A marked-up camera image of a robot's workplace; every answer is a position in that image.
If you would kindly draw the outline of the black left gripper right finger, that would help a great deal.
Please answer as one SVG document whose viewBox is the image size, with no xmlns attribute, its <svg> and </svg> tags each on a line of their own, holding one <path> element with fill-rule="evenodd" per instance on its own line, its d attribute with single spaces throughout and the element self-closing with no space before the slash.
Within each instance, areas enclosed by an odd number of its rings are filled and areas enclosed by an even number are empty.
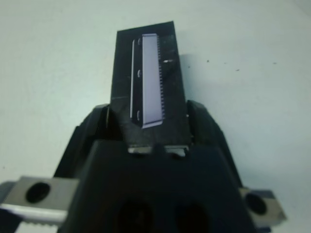
<svg viewBox="0 0 311 233">
<path fill-rule="evenodd" d="M 187 112 L 193 144 L 217 147 L 224 156 L 238 187 L 243 187 L 225 135 L 207 108 L 199 102 L 188 100 Z"/>
</svg>

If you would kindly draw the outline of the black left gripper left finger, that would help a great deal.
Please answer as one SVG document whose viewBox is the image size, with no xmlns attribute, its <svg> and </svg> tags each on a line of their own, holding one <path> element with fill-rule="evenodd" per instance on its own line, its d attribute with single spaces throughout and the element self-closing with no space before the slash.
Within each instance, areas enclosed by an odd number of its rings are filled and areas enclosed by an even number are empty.
<svg viewBox="0 0 311 233">
<path fill-rule="evenodd" d="M 121 141 L 121 128 L 109 104 L 97 105 L 74 129 L 54 173 L 57 178 L 78 178 L 97 140 Z"/>
</svg>

